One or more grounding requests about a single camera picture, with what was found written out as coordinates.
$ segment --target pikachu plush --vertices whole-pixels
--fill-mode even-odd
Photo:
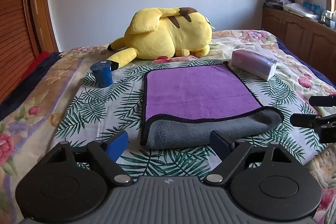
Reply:
[[[146,8],[133,16],[124,37],[112,42],[108,49],[121,50],[108,58],[124,67],[135,58],[155,60],[165,56],[197,57],[209,53],[212,27],[195,9]]]

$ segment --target silver screw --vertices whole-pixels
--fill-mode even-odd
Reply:
[[[219,174],[210,174],[210,175],[207,175],[206,179],[209,182],[218,183],[223,180],[223,177]]]
[[[129,175],[116,175],[114,177],[114,181],[118,183],[129,183],[131,181],[131,177]]]

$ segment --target white logo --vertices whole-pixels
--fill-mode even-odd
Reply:
[[[167,183],[167,184],[170,184],[170,183],[173,183],[175,180],[172,180],[172,179],[166,179],[165,180],[165,183]]]

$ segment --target bed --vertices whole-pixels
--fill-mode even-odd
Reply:
[[[115,132],[127,129],[129,147],[117,162],[134,178],[139,175],[196,175],[202,179],[220,163],[209,146],[150,150],[139,145],[143,76],[156,69],[222,64],[230,60],[234,49],[248,49],[280,61],[275,77],[268,84],[242,70],[235,70],[263,104],[275,104],[285,116],[284,122],[275,130],[246,140],[260,146],[277,141],[306,165],[323,188],[323,199],[315,220],[319,223],[336,221],[336,145],[320,144],[312,130],[293,128],[288,120],[295,112],[336,113],[336,107],[313,108],[307,100],[312,95],[336,94],[336,89],[327,78],[292,56],[275,36],[255,30],[214,32],[210,53],[205,58],[135,60],[113,72],[112,86],[98,89],[89,67],[111,55],[107,46],[62,52],[60,59],[49,69],[46,66],[41,80],[32,79],[33,72],[27,80],[35,84],[35,88],[0,122],[1,223],[22,220],[15,202],[16,185],[59,141],[81,146],[96,138],[105,140]]]

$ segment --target floral blanket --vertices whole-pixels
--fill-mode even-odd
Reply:
[[[315,77],[295,58],[284,54],[278,48],[276,38],[264,31],[214,32],[210,53],[202,60],[188,57],[154,62],[134,61],[127,68],[116,71],[112,91],[110,88],[109,92],[104,91],[103,95],[99,95],[94,87],[92,75],[88,71],[90,65],[105,60],[110,55],[106,46],[77,48],[63,52],[63,58],[48,71],[27,100],[0,122],[0,223],[12,224],[22,220],[22,215],[15,202],[16,185],[49,150],[50,144],[53,146],[58,141],[66,139],[71,141],[73,146],[79,146],[97,137],[108,138],[113,132],[126,125],[135,132],[135,137],[139,126],[138,114],[141,109],[139,99],[142,92],[141,78],[144,72],[150,69],[176,65],[218,64],[229,60],[234,49],[245,48],[272,55],[280,61],[276,77],[270,81],[269,85],[258,82],[258,79],[243,71],[236,72],[243,81],[250,85],[252,90],[258,92],[261,100],[265,100],[266,104],[277,104],[282,110],[286,108],[288,115],[293,111],[315,112],[322,115],[336,113],[335,108],[313,109],[307,104],[307,99],[312,95],[335,94],[336,90]],[[272,87],[275,86],[280,87],[281,94],[272,93]],[[98,97],[90,99],[93,92]],[[112,109],[99,112],[103,103],[106,103],[108,95],[109,101],[113,103]],[[90,100],[97,102],[97,108],[88,109],[91,104]],[[118,119],[118,122],[112,126],[109,124],[104,126],[110,112]],[[77,120],[81,121],[80,124],[67,127],[65,125],[67,119],[75,119],[76,115],[80,115],[77,117]],[[305,131],[302,128],[293,130],[289,127],[288,119],[287,121],[285,119],[285,124],[277,129],[278,132],[268,132],[249,140],[258,145],[266,145],[270,140],[276,139],[286,148],[290,148],[292,154],[303,164],[324,149],[312,131]],[[119,161],[122,167],[134,176],[187,174],[203,177],[219,163],[217,156],[207,146],[163,151],[140,149],[134,138]],[[335,154],[336,148],[333,145],[307,164],[325,188],[323,202],[316,214],[320,223],[331,223],[334,219],[335,209],[332,208],[336,207],[336,204],[334,205],[335,190],[332,180],[335,174],[333,170],[336,170]],[[148,163],[147,169],[144,168],[144,163]]]

